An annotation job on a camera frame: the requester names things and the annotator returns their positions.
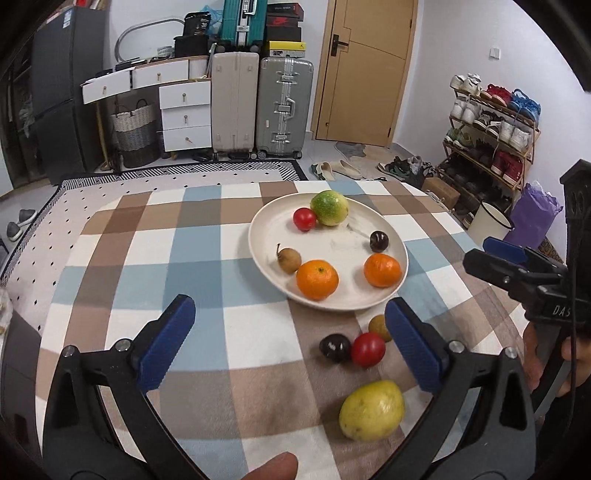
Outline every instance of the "white wall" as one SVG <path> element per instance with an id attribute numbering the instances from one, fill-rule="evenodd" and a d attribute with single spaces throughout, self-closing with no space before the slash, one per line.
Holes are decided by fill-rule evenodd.
<path id="1" fill-rule="evenodd" d="M 591 95 L 584 93 L 550 39 L 512 0 L 420 1 L 416 71 L 394 141 L 434 164 L 443 161 L 441 140 L 449 129 L 454 100 L 449 82 L 456 73 L 479 73 L 485 86 L 520 88 L 542 106 L 542 134 L 527 180 L 538 180 L 563 205 L 558 179 L 578 159 L 591 160 Z M 500 60 L 489 59 L 491 47 L 501 49 Z M 564 211 L 548 238 L 564 258 Z"/>
<path id="2" fill-rule="evenodd" d="M 280 3 L 280 1 L 271 0 L 269 3 Z M 116 64 L 115 43 L 127 28 L 162 18 L 182 19 L 188 12 L 198 12 L 205 5 L 210 5 L 215 10 L 222 10 L 223 0 L 112 0 L 105 44 L 105 68 Z M 310 130 L 328 0 L 300 0 L 300 5 L 304 9 L 304 22 L 300 26 L 302 40 L 307 44 L 306 59 L 314 64 L 314 83 L 307 124 L 307 130 Z M 121 56 L 124 59 L 156 56 L 158 47 L 173 45 L 174 37 L 182 33 L 183 26 L 176 22 L 133 31 L 121 42 Z"/>

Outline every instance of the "shelf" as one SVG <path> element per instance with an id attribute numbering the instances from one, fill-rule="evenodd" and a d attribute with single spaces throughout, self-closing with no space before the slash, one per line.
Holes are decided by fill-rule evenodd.
<path id="1" fill-rule="evenodd" d="M 521 190 L 521 186 L 519 185 L 519 183 L 517 185 L 511 185 L 503 177 L 497 175 L 495 172 L 493 172 L 488 167 L 484 166 L 479 161 L 474 160 L 474 158 L 472 158 L 470 155 L 468 155 L 466 152 L 464 152 L 460 148 L 457 148 L 454 145 L 451 145 L 451 144 L 449 144 L 447 142 L 443 142 L 443 148 L 449 148 L 452 152 L 457 153 L 458 155 L 461 155 L 462 157 L 464 157 L 466 160 L 471 161 L 475 166 L 477 166 L 482 171 L 488 173 L 494 179 L 498 180 L 500 183 L 502 183 L 505 187 L 507 187 L 508 189 L 510 189 L 512 192 L 514 192 L 515 190 Z"/>
<path id="2" fill-rule="evenodd" d="M 476 103 L 479 103 L 481 105 L 484 105 L 487 108 L 491 108 L 493 110 L 496 110 L 497 112 L 502 113 L 503 115 L 507 115 L 510 116 L 511 118 L 515 118 L 518 122 L 527 125 L 530 128 L 534 128 L 537 132 L 540 131 L 540 129 L 538 127 L 535 126 L 535 123 L 530 120 L 529 118 L 527 118 L 524 115 L 518 115 L 517 112 L 515 112 L 514 110 L 511 110 L 510 108 L 504 107 L 502 105 L 499 105 L 498 103 L 495 102 L 491 102 L 489 100 L 486 100 L 482 97 L 475 97 L 471 94 L 468 94 L 468 92 L 464 92 L 462 90 L 458 90 L 458 89 L 452 89 L 454 92 L 456 92 L 456 97 L 458 95 L 463 95 L 463 96 L 468 96 L 470 95 L 470 99 L 474 100 Z"/>
<path id="3" fill-rule="evenodd" d="M 530 156 L 531 156 L 531 152 L 532 152 L 532 150 L 534 148 L 533 145 L 530 146 L 530 148 L 528 149 L 528 151 L 526 153 L 521 153 L 519 150 L 514 149 L 512 146 L 510 146 L 509 144 L 503 142 L 502 140 L 500 140 L 499 138 L 495 137 L 494 135 L 492 135 L 492 134 L 490 134 L 490 133 L 488 133 L 488 132 L 486 132 L 484 130 L 480 130 L 479 128 L 476 128 L 474 125 L 467 124 L 466 122 L 462 122 L 461 120 L 458 120 L 457 118 L 453 118 L 451 115 L 450 115 L 449 119 L 452 122 L 458 122 L 459 124 L 465 125 L 466 127 L 473 128 L 478 133 L 481 133 L 485 137 L 494 140 L 499 145 L 502 145 L 503 147 L 506 147 L 507 150 L 509 151 L 509 153 L 515 155 L 516 157 L 522 158 L 523 160 L 527 160 L 528 162 L 532 163 L 532 160 L 531 160 Z"/>

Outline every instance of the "wall outlet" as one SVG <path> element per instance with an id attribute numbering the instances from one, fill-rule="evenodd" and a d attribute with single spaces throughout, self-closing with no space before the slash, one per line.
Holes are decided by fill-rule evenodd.
<path id="1" fill-rule="evenodd" d="M 492 47 L 490 57 L 492 59 L 500 60 L 501 59 L 501 49 L 496 48 L 496 47 Z"/>

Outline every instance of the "beige suitcase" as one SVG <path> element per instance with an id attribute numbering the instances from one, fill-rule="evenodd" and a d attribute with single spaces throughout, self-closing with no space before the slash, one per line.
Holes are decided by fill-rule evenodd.
<path id="1" fill-rule="evenodd" d="M 254 148 L 258 63 L 256 53 L 216 53 L 213 56 L 214 152 L 252 151 Z"/>

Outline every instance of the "teal suitcase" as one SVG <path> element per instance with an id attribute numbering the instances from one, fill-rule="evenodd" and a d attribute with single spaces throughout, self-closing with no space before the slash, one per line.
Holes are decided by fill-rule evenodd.
<path id="1" fill-rule="evenodd" d="M 220 29 L 221 43 L 260 51 L 266 17 L 267 0 L 226 0 Z"/>

